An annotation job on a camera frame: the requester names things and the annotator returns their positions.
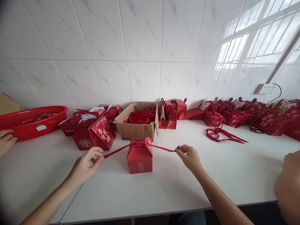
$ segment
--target white table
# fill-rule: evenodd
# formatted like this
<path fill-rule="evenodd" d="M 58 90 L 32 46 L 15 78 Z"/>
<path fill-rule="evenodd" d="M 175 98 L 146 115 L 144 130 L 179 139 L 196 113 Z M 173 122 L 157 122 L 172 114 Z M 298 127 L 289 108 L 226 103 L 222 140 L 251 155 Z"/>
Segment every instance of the white table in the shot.
<path fill-rule="evenodd" d="M 275 201 L 273 184 L 283 157 L 300 149 L 300 142 L 285 135 L 256 134 L 246 126 L 224 126 L 249 143 L 217 143 L 207 138 L 206 128 L 202 121 L 178 121 L 176 130 L 160 129 L 153 144 L 170 149 L 184 143 L 194 146 L 205 170 L 237 205 Z M 111 151 L 128 143 L 117 134 Z M 103 160 L 51 222 L 77 223 L 211 207 L 175 152 L 153 148 L 153 172 L 140 174 L 129 174 L 127 152 L 124 149 Z M 15 224 L 64 180 L 83 153 L 60 130 L 14 145 L 0 161 L 0 199 Z"/>
<path fill-rule="evenodd" d="M 0 204 L 11 224 L 19 224 L 60 185 L 83 154 L 61 130 L 15 143 L 0 160 Z M 62 204 L 51 223 L 61 220 L 79 189 Z"/>
<path fill-rule="evenodd" d="M 214 142 L 203 121 L 178 121 L 176 130 L 159 130 L 153 144 L 175 149 L 188 144 L 198 150 L 203 167 L 237 205 L 275 201 L 274 182 L 284 155 L 300 149 L 300 142 L 256 134 L 247 126 L 224 129 L 248 141 Z M 127 145 L 117 135 L 111 151 Z M 127 149 L 102 161 L 83 184 L 61 223 L 98 221 L 207 209 L 202 188 L 175 152 L 153 148 L 153 172 L 129 174 Z"/>

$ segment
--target red ribbon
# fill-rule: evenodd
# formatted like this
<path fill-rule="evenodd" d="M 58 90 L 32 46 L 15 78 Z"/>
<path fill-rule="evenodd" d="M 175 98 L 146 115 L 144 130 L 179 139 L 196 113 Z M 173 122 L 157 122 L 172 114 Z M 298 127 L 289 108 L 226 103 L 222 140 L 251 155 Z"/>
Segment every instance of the red ribbon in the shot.
<path fill-rule="evenodd" d="M 107 154 L 107 155 L 104 155 L 104 158 L 108 158 L 109 156 L 111 156 L 111 155 L 113 155 L 113 154 L 115 154 L 115 153 L 121 151 L 122 149 L 124 149 L 124 148 L 126 148 L 126 147 L 128 147 L 128 146 L 130 146 L 130 145 L 132 145 L 132 146 L 144 146 L 144 145 L 149 145 L 149 146 L 152 146 L 152 147 L 156 147 L 156 148 L 163 149 L 163 150 L 165 150 L 165 151 L 167 151 L 167 152 L 175 152 L 175 150 L 170 150 L 170 149 L 167 149 L 167 148 L 164 148 L 164 147 L 159 147 L 159 146 L 156 146 L 156 145 L 149 144 L 149 143 L 147 143 L 147 142 L 145 142 L 145 141 L 142 141 L 142 142 L 135 142 L 135 143 L 131 143 L 131 144 L 125 145 L 125 146 L 122 147 L 122 148 L 119 148 L 119 149 L 117 149 L 117 150 L 115 150 L 115 151 L 113 151 L 113 152 L 111 152 L 111 153 L 109 153 L 109 154 Z"/>
<path fill-rule="evenodd" d="M 150 124 L 155 120 L 155 109 L 147 109 L 141 112 L 131 112 L 128 122 L 135 124 Z"/>
<path fill-rule="evenodd" d="M 220 137 L 219 133 L 224 134 L 228 138 L 225 138 L 223 140 L 219 140 L 219 137 Z M 231 133 L 228 133 L 227 131 L 225 131 L 225 130 L 219 128 L 219 127 L 215 128 L 215 129 L 211 129 L 211 128 L 206 129 L 206 135 L 211 140 L 213 140 L 215 142 L 222 142 L 222 141 L 227 141 L 228 140 L 228 141 L 238 142 L 238 143 L 241 143 L 241 144 L 245 144 L 244 142 L 248 143 L 247 141 L 245 141 L 245 140 L 243 140 L 243 139 L 241 139 L 241 138 L 239 138 L 239 137 L 237 137 L 237 136 L 235 136 Z"/>

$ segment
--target power cord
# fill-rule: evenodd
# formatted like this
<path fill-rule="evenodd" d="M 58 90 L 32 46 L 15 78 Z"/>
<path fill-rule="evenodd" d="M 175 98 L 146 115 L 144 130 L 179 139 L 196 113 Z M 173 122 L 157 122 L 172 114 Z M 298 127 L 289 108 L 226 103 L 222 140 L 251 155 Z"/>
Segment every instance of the power cord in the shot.
<path fill-rule="evenodd" d="M 279 98 L 281 96 L 281 94 L 282 94 L 282 89 L 281 89 L 281 87 L 278 84 L 275 84 L 275 85 L 277 85 L 279 87 L 279 89 L 280 89 L 280 95 L 277 97 L 277 98 Z"/>

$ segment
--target electrical outlet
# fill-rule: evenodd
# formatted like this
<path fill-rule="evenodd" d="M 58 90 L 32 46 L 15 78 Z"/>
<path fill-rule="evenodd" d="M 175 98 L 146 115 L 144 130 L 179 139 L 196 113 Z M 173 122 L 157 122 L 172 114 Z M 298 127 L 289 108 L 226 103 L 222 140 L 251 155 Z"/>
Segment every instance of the electrical outlet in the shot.
<path fill-rule="evenodd" d="M 275 84 L 260 84 L 258 85 L 255 94 L 272 94 Z"/>

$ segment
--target bundle of red ribbons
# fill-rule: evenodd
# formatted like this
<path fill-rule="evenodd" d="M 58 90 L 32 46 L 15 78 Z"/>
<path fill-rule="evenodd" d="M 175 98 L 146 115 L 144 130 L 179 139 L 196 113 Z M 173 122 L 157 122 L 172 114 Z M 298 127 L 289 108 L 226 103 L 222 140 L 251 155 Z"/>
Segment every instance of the bundle of red ribbons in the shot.
<path fill-rule="evenodd" d="M 152 146 L 152 147 L 156 147 L 156 148 L 163 149 L 163 150 L 165 150 L 165 151 L 167 151 L 167 152 L 175 152 L 175 150 L 170 150 L 170 149 L 167 149 L 167 148 L 164 148 L 164 147 L 159 147 L 159 146 L 157 146 L 157 145 L 152 145 L 152 144 L 147 143 L 146 141 L 143 141 L 143 142 L 135 142 L 135 143 L 132 143 L 132 144 L 125 145 L 124 147 L 119 148 L 119 149 L 117 149 L 117 150 L 115 150 L 115 151 L 113 151 L 113 152 L 111 152 L 111 153 L 105 155 L 104 158 L 107 158 L 107 157 L 109 157 L 109 156 L 111 156 L 111 155 L 113 155 L 113 154 L 115 154 L 115 153 L 121 151 L 122 149 L 124 149 L 124 148 L 130 146 L 130 145 L 132 145 L 132 146 L 149 145 L 149 146 Z"/>
<path fill-rule="evenodd" d="M 147 109 L 141 112 L 131 112 L 128 123 L 151 124 L 155 121 L 155 109 Z"/>

